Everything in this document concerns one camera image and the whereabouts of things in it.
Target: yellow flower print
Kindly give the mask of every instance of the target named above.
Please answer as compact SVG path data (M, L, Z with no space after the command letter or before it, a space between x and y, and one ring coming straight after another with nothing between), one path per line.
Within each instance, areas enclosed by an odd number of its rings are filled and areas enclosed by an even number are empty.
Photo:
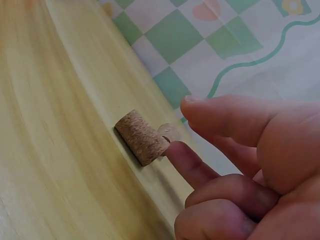
M289 15L302 15L304 13L301 0L283 0L282 7Z

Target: light wood grain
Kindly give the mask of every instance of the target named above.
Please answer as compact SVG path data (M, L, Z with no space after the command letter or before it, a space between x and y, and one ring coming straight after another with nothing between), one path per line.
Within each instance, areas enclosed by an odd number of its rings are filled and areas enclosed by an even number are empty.
M170 240L191 188L114 132L132 109L184 126L90 0L0 0L0 239Z

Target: green wavy line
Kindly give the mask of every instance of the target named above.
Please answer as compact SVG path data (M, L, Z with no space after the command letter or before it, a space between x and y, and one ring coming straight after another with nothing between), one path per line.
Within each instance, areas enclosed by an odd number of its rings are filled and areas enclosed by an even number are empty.
M311 21L293 21L293 22L290 22L289 24L287 24L283 30L282 30L282 33L281 33L281 39L280 39L280 42L279 44L276 46L276 48L270 52L267 56L264 56L258 60L254 60L254 61L250 61L250 62L241 62L241 63L236 63L236 64L233 64L233 65L230 65L228 67L226 67L225 69L223 69L219 74L218 76L216 76L214 82L213 82L213 85L212 85L212 88L209 92L209 94L207 95L207 98L212 98L217 89L218 89L218 86L221 82L221 79L228 73L230 72L231 70L233 69L237 69L237 68L242 68L242 67L252 67L252 66L257 66L259 64L262 64L262 63L265 63L266 61L270 60L271 58L273 58L277 53L280 52L280 50L282 49L282 47L284 46L285 44L285 41L286 41L286 35L287 35L287 32L289 31L289 29L291 29L292 27L294 26L311 26L311 25L314 25L316 24L317 22L320 21L320 15L318 15L315 19L311 20ZM184 123L186 122L186 118L181 118L181 121Z

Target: cork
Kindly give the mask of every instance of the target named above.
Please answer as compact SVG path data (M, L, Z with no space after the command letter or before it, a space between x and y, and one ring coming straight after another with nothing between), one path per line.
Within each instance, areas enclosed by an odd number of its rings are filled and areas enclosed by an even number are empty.
M179 141L181 139L181 134L176 126L165 123L158 128L158 133L165 138L169 143L174 141Z
M170 145L136 110L121 118L114 127L142 166L162 156Z

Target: pink heart print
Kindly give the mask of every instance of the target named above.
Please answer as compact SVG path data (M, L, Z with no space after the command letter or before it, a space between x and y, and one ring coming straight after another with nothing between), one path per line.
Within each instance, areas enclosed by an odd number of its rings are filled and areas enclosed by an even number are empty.
M203 0L203 3L192 9L193 16L199 20L213 22L221 14L221 7L217 0Z

